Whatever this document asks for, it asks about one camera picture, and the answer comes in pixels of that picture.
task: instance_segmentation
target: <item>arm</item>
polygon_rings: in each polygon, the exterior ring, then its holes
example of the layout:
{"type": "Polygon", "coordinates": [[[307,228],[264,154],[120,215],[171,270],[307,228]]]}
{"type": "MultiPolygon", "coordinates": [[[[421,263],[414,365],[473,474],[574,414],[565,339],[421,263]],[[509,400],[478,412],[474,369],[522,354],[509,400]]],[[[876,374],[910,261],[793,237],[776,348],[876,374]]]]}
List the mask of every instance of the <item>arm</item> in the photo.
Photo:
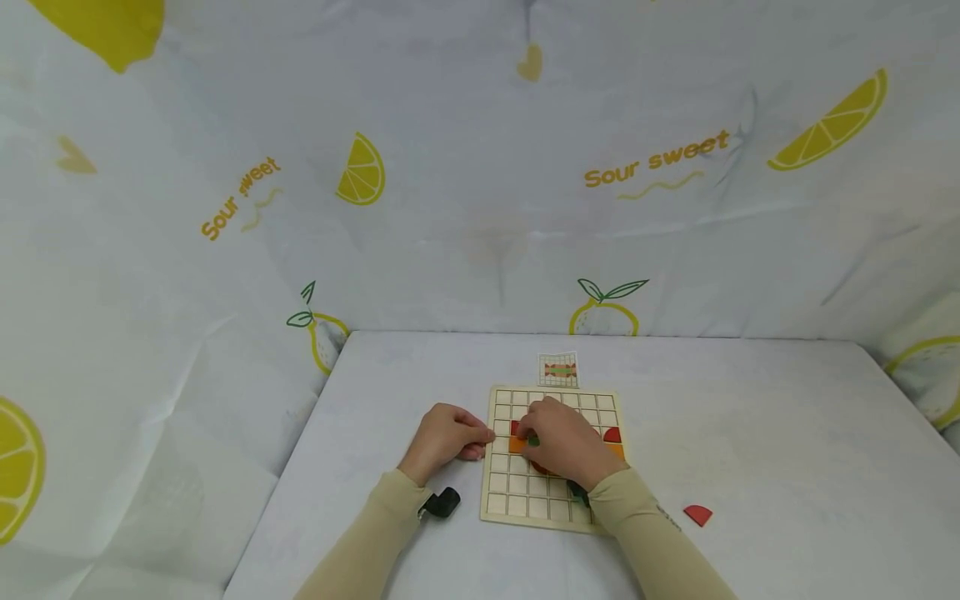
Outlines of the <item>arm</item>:
{"type": "Polygon", "coordinates": [[[437,404],[423,416],[399,467],[380,477],[367,504],[307,578],[294,600],[376,600],[407,542],[437,469],[454,458],[483,458],[493,432],[457,406],[437,404]]]}
{"type": "Polygon", "coordinates": [[[616,536],[647,600],[736,600],[632,468],[601,481],[590,507],[616,536]]]}
{"type": "Polygon", "coordinates": [[[398,469],[384,473],[294,600],[379,598],[396,557],[420,525],[417,512],[430,493],[398,469]]]}
{"type": "Polygon", "coordinates": [[[640,476],[576,411],[549,396],[534,402],[516,432],[532,433],[540,445],[524,447],[524,456],[589,492],[590,507],[620,542],[647,600],[736,600],[640,476]]]}

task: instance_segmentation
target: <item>red semicircle piece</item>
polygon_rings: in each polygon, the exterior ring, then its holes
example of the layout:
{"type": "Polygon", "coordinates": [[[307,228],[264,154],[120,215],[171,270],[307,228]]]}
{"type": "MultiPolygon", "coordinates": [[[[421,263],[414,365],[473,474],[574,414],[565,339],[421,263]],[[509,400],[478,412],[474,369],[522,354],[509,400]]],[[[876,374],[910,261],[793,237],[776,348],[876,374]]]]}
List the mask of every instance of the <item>red semicircle piece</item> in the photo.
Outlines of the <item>red semicircle piece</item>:
{"type": "Polygon", "coordinates": [[[713,511],[699,504],[691,504],[684,509],[687,516],[693,519],[693,522],[703,527],[713,516],[713,511]]]}
{"type": "Polygon", "coordinates": [[[604,442],[612,442],[614,444],[623,444],[623,440],[620,439],[620,428],[611,427],[607,430],[607,433],[603,434],[604,442]]]}

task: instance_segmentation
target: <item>red quarter-circle piece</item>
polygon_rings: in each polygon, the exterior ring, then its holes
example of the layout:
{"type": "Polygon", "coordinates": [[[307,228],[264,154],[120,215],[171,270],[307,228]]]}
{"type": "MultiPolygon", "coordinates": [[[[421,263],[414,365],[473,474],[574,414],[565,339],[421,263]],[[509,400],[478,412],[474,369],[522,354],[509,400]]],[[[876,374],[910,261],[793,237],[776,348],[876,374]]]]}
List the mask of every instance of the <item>red quarter-circle piece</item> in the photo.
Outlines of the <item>red quarter-circle piece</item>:
{"type": "Polygon", "coordinates": [[[713,516],[713,511],[699,504],[691,504],[684,509],[687,516],[693,519],[693,522],[703,527],[713,516]]]}
{"type": "Polygon", "coordinates": [[[544,474],[544,475],[556,475],[556,473],[553,473],[553,472],[551,472],[551,471],[549,471],[549,470],[541,467],[540,465],[538,465],[537,463],[535,463],[535,462],[533,462],[533,461],[530,461],[530,464],[533,465],[533,468],[535,468],[538,473],[542,473],[542,474],[544,474]]]}
{"type": "Polygon", "coordinates": [[[611,442],[613,444],[623,444],[623,440],[620,439],[620,428],[611,427],[607,430],[607,433],[603,434],[604,442],[611,442]]]}

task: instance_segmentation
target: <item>white tablecloth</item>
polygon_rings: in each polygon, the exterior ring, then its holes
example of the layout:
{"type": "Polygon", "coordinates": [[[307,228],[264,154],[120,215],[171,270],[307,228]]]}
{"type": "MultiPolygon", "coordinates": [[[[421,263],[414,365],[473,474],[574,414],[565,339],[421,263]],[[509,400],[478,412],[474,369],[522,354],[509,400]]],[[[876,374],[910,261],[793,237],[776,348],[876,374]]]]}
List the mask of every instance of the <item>white tablecloth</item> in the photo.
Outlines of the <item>white tablecloth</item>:
{"type": "MultiPolygon", "coordinates": [[[[741,600],[960,597],[960,459],[854,344],[357,332],[227,600],[291,597],[434,402],[485,419],[491,385],[536,385],[538,352],[567,350],[582,388],[620,393],[631,464],[741,600]]],[[[435,478],[461,505],[424,519],[385,597],[637,596],[613,540],[481,521],[482,471],[435,478]]]]}

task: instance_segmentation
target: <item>black piece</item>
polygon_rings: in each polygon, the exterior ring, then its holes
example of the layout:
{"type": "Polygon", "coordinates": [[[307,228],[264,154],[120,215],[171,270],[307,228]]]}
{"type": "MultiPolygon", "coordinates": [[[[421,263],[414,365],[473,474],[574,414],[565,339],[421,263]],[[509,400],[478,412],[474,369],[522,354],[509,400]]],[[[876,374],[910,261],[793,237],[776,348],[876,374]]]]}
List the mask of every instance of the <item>black piece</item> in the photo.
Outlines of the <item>black piece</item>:
{"type": "Polygon", "coordinates": [[[427,501],[423,503],[421,510],[439,518],[447,518],[453,514],[454,509],[459,505],[460,494],[453,488],[447,488],[440,492],[440,495],[431,494],[427,501]]]}
{"type": "Polygon", "coordinates": [[[567,479],[567,480],[566,480],[566,487],[570,490],[570,493],[573,494],[573,497],[575,497],[576,499],[580,500],[580,501],[584,504],[584,506],[586,506],[587,508],[590,508],[590,497],[589,497],[589,494],[587,494],[587,491],[584,490],[584,489],[580,486],[580,484],[578,484],[578,483],[576,483],[576,482],[574,482],[574,481],[570,481],[569,479],[567,479]]]}

